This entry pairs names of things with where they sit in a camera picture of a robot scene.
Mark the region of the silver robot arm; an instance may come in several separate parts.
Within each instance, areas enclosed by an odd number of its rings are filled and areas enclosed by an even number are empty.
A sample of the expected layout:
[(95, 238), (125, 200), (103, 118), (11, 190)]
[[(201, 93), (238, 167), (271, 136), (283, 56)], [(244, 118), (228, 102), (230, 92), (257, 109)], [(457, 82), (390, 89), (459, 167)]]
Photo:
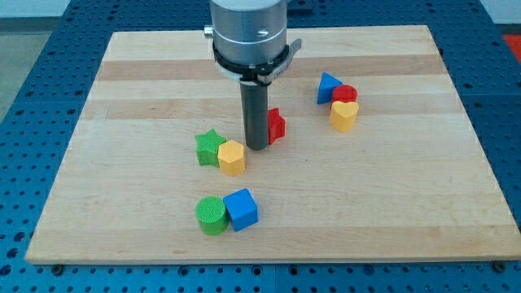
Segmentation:
[(284, 0), (210, 0), (213, 55), (221, 70), (246, 85), (270, 85), (302, 47), (287, 42)]

